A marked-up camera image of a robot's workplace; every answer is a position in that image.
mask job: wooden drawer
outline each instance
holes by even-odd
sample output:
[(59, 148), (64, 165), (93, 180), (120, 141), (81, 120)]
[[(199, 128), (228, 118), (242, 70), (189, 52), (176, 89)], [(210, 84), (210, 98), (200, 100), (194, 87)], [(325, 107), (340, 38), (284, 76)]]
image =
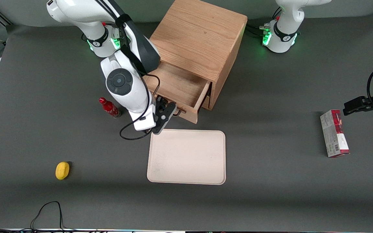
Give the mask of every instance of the wooden drawer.
[[(207, 96), (211, 82), (164, 62), (150, 74), (158, 76), (161, 81), (156, 95), (176, 102), (178, 109), (182, 110), (180, 117), (196, 124), (198, 111)], [(157, 79), (150, 76), (143, 78), (149, 90), (153, 92), (158, 85)]]

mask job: red and white box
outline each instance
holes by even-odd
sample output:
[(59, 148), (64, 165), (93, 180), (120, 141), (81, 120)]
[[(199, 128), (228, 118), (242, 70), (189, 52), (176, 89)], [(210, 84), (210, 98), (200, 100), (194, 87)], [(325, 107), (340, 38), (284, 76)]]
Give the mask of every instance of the red and white box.
[(349, 154), (348, 143), (342, 131), (340, 110), (330, 110), (320, 116), (324, 141), (326, 143), (327, 156), (336, 158)]

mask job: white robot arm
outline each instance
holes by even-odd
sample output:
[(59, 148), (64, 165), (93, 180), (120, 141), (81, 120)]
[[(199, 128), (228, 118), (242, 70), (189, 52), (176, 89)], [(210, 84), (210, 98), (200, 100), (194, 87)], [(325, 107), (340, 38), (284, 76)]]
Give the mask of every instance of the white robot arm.
[(276, 0), (281, 7), (280, 19), (273, 19), (260, 29), (267, 31), (263, 45), (275, 53), (284, 53), (294, 44), (297, 29), (305, 19), (304, 6), (319, 6), (332, 0)]
[[(138, 131), (150, 129), (159, 134), (176, 105), (161, 97), (156, 102), (147, 89), (142, 76), (158, 67), (160, 56), (131, 18), (114, 0), (49, 0), (47, 11), (56, 21), (79, 27), (93, 52), (105, 58), (100, 65), (106, 87), (129, 111), (130, 124)], [(115, 23), (116, 27), (102, 22)]]

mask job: gray table surface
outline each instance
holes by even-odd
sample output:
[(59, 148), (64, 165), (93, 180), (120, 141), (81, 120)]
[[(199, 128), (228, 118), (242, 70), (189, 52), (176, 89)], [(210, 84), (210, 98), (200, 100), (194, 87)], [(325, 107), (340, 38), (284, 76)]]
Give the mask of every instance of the gray table surface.
[[(139, 27), (149, 36), (156, 25)], [(343, 117), (351, 154), (336, 159), (326, 156), (319, 121), (366, 94), (373, 15), (306, 19), (300, 30), (285, 54), (246, 33), (214, 110), (203, 109), (197, 125), (167, 125), (225, 133), (227, 180), (204, 186), (147, 180), (149, 138), (119, 137), (129, 115), (103, 112), (99, 97), (111, 97), (100, 59), (78, 28), (9, 28), (0, 62), (0, 227), (27, 227), (57, 200), (73, 228), (373, 232), (373, 113)], [(54, 176), (61, 161), (74, 164), (64, 181)], [(36, 227), (58, 227), (55, 205)]]

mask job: coca-cola bottle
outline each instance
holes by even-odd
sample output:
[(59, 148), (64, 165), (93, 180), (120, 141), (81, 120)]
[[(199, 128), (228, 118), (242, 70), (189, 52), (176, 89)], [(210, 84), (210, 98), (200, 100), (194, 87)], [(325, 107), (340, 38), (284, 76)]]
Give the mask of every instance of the coca-cola bottle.
[(112, 102), (110, 102), (109, 100), (107, 100), (107, 99), (105, 99), (103, 97), (101, 97), (99, 99), (99, 102), (102, 104), (103, 109), (107, 113), (109, 113), (112, 117), (114, 117), (114, 118), (120, 117), (120, 111), (119, 111), (119, 109), (116, 106), (114, 106), (114, 104)]

